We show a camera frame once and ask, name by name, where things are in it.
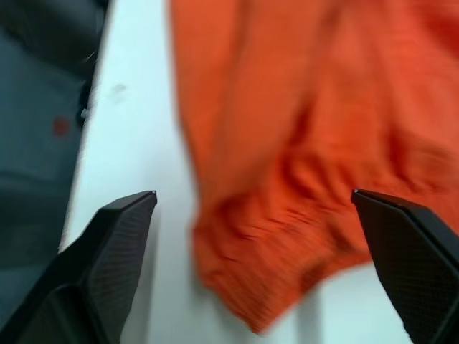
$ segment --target orange garment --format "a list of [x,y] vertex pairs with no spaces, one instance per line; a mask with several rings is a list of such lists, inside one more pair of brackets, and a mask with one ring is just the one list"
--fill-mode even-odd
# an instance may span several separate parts
[[171,5],[197,268],[253,331],[370,260],[353,188],[459,229],[459,2]]

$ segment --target orange fabric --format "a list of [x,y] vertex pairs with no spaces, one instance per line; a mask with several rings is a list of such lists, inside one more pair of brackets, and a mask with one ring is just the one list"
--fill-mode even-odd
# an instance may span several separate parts
[[353,188],[459,229],[459,2],[171,6],[197,267],[255,332],[370,260]]

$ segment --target white table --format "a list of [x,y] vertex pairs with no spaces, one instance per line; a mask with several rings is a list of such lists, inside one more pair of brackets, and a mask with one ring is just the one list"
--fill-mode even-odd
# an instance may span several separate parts
[[262,337],[201,288],[189,249],[196,200],[175,115],[167,5],[115,0],[110,12],[61,248],[101,206],[157,190],[158,249],[149,239],[123,342],[410,343],[372,266],[324,283]]

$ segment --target small stain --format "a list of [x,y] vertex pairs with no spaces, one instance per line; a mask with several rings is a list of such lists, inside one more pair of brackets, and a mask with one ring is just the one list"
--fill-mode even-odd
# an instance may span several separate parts
[[67,136],[70,131],[70,121],[65,117],[56,117],[52,122],[52,134],[58,138]]
[[117,84],[116,86],[113,86],[110,98],[115,104],[124,101],[127,89],[128,88],[123,84]]

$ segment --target red spot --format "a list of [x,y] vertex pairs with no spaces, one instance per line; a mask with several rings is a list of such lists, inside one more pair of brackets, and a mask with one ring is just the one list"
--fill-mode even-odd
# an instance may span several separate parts
[[52,123],[52,134],[59,138],[67,136],[70,131],[70,121],[64,117],[56,117]]

